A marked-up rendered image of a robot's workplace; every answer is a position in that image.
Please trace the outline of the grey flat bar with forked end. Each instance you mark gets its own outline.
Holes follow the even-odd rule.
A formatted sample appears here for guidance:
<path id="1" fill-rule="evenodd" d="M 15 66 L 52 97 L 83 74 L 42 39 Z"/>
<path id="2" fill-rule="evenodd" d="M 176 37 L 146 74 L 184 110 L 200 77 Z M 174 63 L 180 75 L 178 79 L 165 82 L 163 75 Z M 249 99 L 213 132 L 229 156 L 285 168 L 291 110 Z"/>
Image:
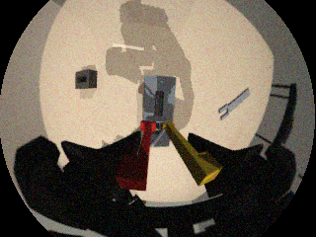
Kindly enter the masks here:
<path id="1" fill-rule="evenodd" d="M 245 99 L 248 99 L 248 96 L 250 95 L 250 90 L 248 88 L 248 90 L 245 90 L 244 92 L 242 92 L 242 94 L 240 94 L 240 96 L 238 96 L 238 98 L 234 99 L 233 102 L 230 102 L 228 104 L 228 106 L 225 106 L 220 108 L 220 110 L 218 110 L 220 113 L 224 110 L 226 110 L 226 114 L 224 116 L 222 116 L 221 119 L 225 119 L 228 118 L 230 112 L 233 112 L 233 110 L 236 110 L 237 106 L 240 106 L 240 104 L 242 102 L 244 102 Z"/>

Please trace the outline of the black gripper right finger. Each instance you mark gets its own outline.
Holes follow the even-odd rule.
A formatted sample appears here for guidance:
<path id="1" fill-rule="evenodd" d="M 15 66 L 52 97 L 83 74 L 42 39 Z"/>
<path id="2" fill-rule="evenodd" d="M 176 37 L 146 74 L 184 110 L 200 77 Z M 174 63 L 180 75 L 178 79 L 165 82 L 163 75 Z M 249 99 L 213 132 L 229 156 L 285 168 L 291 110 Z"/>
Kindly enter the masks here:
<path id="1" fill-rule="evenodd" d="M 242 163 L 248 158 L 254 158 L 256 155 L 261 154 L 262 149 L 265 147 L 264 145 L 256 145 L 246 147 L 246 149 L 244 147 L 242 150 L 232 150 L 228 149 L 228 147 L 225 149 L 225 147 L 216 145 L 216 143 L 210 142 L 209 139 L 198 137 L 198 135 L 194 133 L 189 133 L 187 141 L 197 153 L 208 151 L 208 153 L 212 154 L 212 157 L 222 165 L 222 169 L 217 177 L 212 179 L 209 183 L 204 183 L 209 198 L 222 194 L 222 187 L 229 182 L 229 179 L 233 178 L 237 170 L 240 170 Z"/>

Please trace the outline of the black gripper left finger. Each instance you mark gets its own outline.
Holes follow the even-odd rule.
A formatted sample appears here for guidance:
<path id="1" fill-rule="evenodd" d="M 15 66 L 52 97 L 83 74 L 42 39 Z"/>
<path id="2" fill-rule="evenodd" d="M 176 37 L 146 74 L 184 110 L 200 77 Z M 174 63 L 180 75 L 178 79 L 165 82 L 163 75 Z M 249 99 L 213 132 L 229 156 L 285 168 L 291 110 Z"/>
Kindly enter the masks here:
<path id="1" fill-rule="evenodd" d="M 68 162 L 71 161 L 76 165 L 96 171 L 104 185 L 114 195 L 114 199 L 122 201 L 125 189 L 121 188 L 115 174 L 118 173 L 123 155 L 137 155 L 139 142 L 141 142 L 141 130 L 135 131 L 129 137 L 124 137 L 111 145 L 100 147 L 100 149 L 78 145 L 78 143 L 66 141 L 66 139 L 60 142 L 60 147 L 63 147 L 63 153 L 66 153 Z"/>

